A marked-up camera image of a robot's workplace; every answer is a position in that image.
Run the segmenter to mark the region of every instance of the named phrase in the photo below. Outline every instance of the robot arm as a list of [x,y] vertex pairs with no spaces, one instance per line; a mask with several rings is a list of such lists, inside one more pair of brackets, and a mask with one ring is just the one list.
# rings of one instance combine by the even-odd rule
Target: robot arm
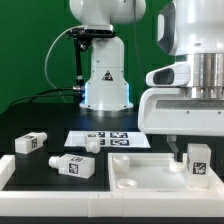
[[70,0],[74,17],[85,25],[109,25],[132,23],[134,10],[140,20],[146,9],[145,0]]
[[[78,30],[68,33],[74,38],[78,49],[76,59],[80,58],[79,51],[92,46],[91,76],[81,93],[85,97],[80,107],[97,114],[111,113],[112,116],[132,108],[129,85],[123,77],[124,44],[116,37],[112,24],[141,19],[146,9],[145,0],[70,0],[70,8],[75,18],[83,24]],[[76,64],[79,64],[79,79],[82,79],[80,60]]]

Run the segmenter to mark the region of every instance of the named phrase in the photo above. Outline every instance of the white robot body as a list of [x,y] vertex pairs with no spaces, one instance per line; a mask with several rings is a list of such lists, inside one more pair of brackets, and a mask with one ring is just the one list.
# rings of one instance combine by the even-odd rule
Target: white robot body
[[93,40],[91,77],[82,108],[119,111],[133,107],[124,80],[124,44],[118,38]]
[[174,0],[158,16],[159,45],[174,56],[224,53],[223,9],[222,0]]
[[[146,10],[145,0],[70,0],[72,14],[88,29],[112,30],[112,23],[140,20]],[[92,42],[91,77],[85,85],[81,108],[112,111],[133,107],[129,85],[124,80],[124,44],[119,38],[95,38]]]
[[160,12],[158,45],[177,57],[147,74],[142,132],[223,136],[223,11],[223,0],[173,0]]
[[[133,0],[70,0],[70,9],[85,25],[125,24],[134,22],[133,4]],[[137,21],[143,17],[145,9],[145,0],[137,0]]]

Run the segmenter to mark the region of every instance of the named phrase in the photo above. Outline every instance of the green backdrop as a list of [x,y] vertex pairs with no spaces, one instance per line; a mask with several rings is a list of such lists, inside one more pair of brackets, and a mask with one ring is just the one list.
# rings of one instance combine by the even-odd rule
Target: green backdrop
[[[147,10],[138,23],[138,43],[144,73],[173,63],[156,45],[157,14],[169,0],[146,0]],[[53,41],[79,22],[69,9],[69,0],[0,0],[0,113],[14,100],[51,89],[44,77],[44,61]],[[115,25],[124,41],[125,79],[131,102],[138,104],[144,84],[135,53],[134,26]],[[82,54],[85,81],[90,74],[91,50]],[[75,84],[73,41],[62,38],[49,60],[49,77],[57,87]],[[37,102],[62,102],[41,99]]]

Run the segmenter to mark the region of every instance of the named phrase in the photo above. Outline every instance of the small white box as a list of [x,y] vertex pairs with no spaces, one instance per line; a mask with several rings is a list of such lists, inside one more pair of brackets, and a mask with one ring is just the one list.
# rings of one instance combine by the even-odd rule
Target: small white box
[[47,139],[46,133],[31,132],[20,138],[15,139],[15,151],[17,153],[28,154],[43,146],[43,142]]
[[87,132],[85,136],[86,151],[94,154],[100,151],[100,138],[96,132]]
[[59,169],[60,174],[88,179],[95,172],[95,159],[65,154],[62,157],[51,157],[49,166]]
[[190,187],[209,187],[211,149],[206,144],[189,144],[187,183]]

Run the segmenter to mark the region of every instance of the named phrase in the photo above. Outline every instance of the black table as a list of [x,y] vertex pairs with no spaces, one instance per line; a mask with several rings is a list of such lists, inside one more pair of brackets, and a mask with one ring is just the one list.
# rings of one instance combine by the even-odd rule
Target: black table
[[[102,147],[97,155],[86,153],[84,147],[64,147],[68,132],[75,131],[139,131],[137,110],[120,117],[97,117],[85,113],[73,104],[17,104],[0,116],[0,155],[15,154],[14,140],[29,132],[46,132],[47,141],[41,149],[28,155],[16,155],[16,171],[3,190],[19,191],[109,191],[108,152],[170,152],[164,136],[147,136],[152,149],[124,149]],[[208,141],[208,138],[179,138],[185,142]],[[223,144],[222,138],[209,140]],[[50,156],[65,153],[89,156],[96,159],[95,174],[86,179],[57,175],[48,167]],[[213,159],[213,165],[219,164]],[[203,218],[46,218],[1,217],[0,223],[223,223],[224,219]]]

